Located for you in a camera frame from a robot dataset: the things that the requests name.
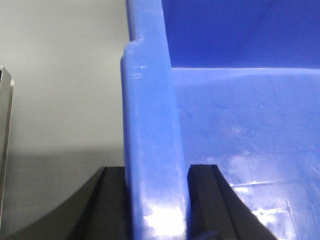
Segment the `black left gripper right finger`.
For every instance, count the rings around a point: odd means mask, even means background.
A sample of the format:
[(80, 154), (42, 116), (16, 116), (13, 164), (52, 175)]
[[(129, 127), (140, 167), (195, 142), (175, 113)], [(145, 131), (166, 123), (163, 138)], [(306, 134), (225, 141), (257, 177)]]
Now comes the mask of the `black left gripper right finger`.
[(274, 240), (217, 165), (193, 164), (187, 175), (192, 240)]

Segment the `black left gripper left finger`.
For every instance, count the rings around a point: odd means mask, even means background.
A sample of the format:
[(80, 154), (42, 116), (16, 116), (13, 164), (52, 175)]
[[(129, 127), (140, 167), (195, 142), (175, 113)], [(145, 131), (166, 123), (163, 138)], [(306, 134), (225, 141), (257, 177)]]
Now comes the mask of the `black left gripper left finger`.
[(101, 167), (47, 215), (7, 240), (130, 240), (131, 214), (123, 166)]

